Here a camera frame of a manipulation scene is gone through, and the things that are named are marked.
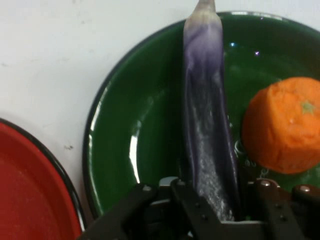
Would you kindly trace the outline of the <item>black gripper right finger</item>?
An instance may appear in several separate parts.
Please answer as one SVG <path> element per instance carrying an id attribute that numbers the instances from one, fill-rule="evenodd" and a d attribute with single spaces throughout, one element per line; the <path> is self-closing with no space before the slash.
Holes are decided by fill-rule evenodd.
<path id="1" fill-rule="evenodd" d="M 318 240 L 320 189 L 298 184 L 291 191 L 268 178 L 250 180 L 243 187 L 244 212 L 262 223 L 267 240 Z"/>

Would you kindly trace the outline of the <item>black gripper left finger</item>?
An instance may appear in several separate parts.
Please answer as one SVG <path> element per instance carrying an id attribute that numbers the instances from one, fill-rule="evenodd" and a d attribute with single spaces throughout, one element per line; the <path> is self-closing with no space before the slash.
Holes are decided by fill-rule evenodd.
<path id="1" fill-rule="evenodd" d="M 79 237 L 80 240 L 217 240 L 222 224 L 207 201 L 180 179 L 138 183 Z"/>

